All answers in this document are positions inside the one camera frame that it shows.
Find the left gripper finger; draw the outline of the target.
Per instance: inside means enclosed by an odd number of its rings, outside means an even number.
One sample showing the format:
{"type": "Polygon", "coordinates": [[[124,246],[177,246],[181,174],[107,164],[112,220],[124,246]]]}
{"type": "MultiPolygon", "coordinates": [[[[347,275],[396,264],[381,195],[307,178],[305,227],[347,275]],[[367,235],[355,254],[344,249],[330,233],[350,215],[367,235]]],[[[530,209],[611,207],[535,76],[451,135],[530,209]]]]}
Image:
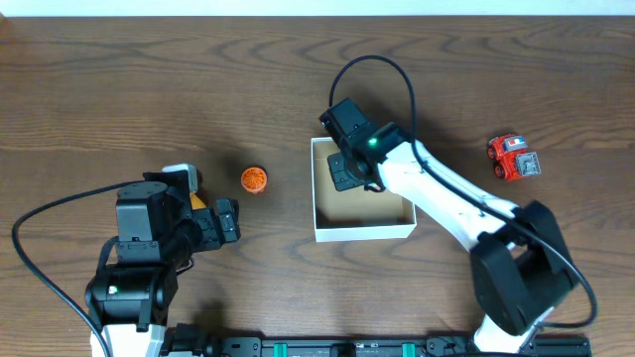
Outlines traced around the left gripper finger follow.
{"type": "Polygon", "coordinates": [[[216,201],[218,218],[222,223],[237,223],[239,203],[233,198],[221,198],[216,201]]]}
{"type": "Polygon", "coordinates": [[[235,243],[241,237],[240,227],[234,217],[220,217],[219,225],[223,243],[235,243]]]}

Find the white cardboard box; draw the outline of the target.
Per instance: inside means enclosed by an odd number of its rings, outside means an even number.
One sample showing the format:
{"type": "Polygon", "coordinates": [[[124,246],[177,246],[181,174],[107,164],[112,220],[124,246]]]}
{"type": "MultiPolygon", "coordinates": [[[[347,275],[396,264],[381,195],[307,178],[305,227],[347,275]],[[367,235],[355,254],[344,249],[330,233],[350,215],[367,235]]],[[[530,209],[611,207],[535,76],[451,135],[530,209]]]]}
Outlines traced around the white cardboard box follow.
{"type": "Polygon", "coordinates": [[[312,138],[312,192],[316,241],[352,242],[404,239],[417,227],[416,206],[389,191],[356,187],[338,191],[327,157],[338,152],[329,137],[312,138]]]}

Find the red toy truck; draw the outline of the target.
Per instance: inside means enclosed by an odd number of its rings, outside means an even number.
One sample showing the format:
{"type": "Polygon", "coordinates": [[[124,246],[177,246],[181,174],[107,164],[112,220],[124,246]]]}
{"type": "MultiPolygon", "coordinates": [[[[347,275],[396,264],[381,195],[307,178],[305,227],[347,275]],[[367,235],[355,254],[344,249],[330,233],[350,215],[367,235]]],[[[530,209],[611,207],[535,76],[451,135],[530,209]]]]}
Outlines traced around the red toy truck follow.
{"type": "Polygon", "coordinates": [[[514,181],[542,173],[537,153],[530,152],[525,138],[517,134],[492,138],[487,144],[487,156],[499,179],[514,181]]]}

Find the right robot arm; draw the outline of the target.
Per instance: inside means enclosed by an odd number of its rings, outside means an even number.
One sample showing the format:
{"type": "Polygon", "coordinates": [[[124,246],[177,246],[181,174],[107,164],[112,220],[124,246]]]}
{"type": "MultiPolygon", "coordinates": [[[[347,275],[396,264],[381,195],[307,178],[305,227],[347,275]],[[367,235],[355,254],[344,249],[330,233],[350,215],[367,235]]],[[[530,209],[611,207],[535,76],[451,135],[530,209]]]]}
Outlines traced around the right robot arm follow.
{"type": "Polygon", "coordinates": [[[327,159],[336,190],[397,194],[468,252],[485,312],[473,336],[478,351],[521,351],[578,285],[558,222],[544,204],[521,207],[480,189],[396,124],[376,127],[350,99],[328,108],[319,121],[338,147],[327,159]]]}

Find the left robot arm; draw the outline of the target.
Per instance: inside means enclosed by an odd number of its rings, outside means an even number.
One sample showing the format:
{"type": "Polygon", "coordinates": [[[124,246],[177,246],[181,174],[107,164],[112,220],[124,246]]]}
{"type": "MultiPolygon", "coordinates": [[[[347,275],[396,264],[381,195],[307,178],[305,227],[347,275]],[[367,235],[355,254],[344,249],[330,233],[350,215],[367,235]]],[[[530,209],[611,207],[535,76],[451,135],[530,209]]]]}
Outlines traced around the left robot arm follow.
{"type": "Polygon", "coordinates": [[[197,171],[176,165],[146,173],[117,192],[118,235],[100,253],[85,291],[95,356],[219,356],[222,343],[202,328],[168,327],[178,277],[198,252],[240,237],[239,204],[208,207],[196,195],[197,171]]]}

